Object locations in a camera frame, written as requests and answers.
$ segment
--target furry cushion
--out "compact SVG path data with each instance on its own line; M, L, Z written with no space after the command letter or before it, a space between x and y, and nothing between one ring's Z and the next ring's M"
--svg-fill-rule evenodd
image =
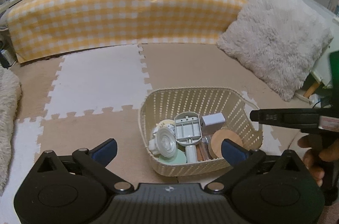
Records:
M217 45L289 101L332 39L302 0L249 0Z
M19 78L12 71L0 67L0 196L7 181L14 117L20 97Z

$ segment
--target orange round disc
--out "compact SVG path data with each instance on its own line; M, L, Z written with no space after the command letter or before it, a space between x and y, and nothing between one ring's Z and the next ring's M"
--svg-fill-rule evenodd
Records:
M211 156L214 158L223 158L221 155L221 143L223 142L224 139L230 139L239 146L243 146L242 140L239 137L238 134L235 132L228 130L228 129L221 129L216 131L211 139L210 145L209 145L209 152Z

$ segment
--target silver screw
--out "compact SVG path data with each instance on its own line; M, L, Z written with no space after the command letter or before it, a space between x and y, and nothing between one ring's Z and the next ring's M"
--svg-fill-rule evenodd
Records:
M128 182L124 182L124 181L121 181L121 182L117 182L114 184L114 187L117 189L117 190L120 190L120 191L125 191L125 190L128 190L132 185Z
M224 187L225 187L224 184L220 182L212 182L207 185L208 189L215 192L223 190Z

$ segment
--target mattress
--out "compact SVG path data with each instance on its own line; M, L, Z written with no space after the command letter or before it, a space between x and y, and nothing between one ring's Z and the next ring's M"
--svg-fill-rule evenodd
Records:
M20 63L121 44L215 43L247 0L23 0L8 13Z

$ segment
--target perforated basket side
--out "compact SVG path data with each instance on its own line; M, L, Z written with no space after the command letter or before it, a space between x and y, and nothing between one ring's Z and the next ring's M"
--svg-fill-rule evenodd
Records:
M164 119L174 119L177 114L184 111L193 111L200 116L222 112L227 118L224 128L237 133L246 149L259 148L262 144L262 129L256 131L253 128L244 110L245 103L250 102L245 101L235 90L221 87L171 88L152 92L139 111L140 132L150 155L152 167L164 176L186 176L208 173L229 166L224 159L167 165L153 156L148 149L148 141L156 124Z

